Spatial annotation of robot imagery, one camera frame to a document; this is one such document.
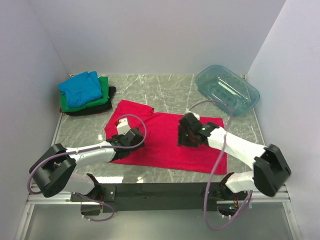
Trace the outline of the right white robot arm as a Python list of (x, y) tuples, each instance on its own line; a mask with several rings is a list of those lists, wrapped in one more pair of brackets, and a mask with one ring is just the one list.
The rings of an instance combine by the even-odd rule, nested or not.
[(200, 117), (192, 112), (179, 120), (178, 145), (205, 145), (233, 156), (250, 168), (247, 172), (231, 172), (220, 181), (219, 193), (226, 200), (244, 191), (260, 191), (274, 197), (292, 174), (278, 146), (249, 142), (212, 122), (202, 124)]

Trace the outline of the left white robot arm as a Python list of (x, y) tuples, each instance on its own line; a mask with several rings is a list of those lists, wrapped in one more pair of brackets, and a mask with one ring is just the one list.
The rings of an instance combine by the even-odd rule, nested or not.
[(88, 201), (94, 201), (100, 195), (98, 182), (88, 174), (77, 175), (74, 171), (124, 159), (143, 147), (145, 138), (138, 128), (131, 128), (126, 134), (116, 134), (86, 147), (65, 148), (60, 143), (54, 144), (29, 169), (27, 189), (30, 194), (43, 194), (46, 198), (65, 190), (81, 193)]

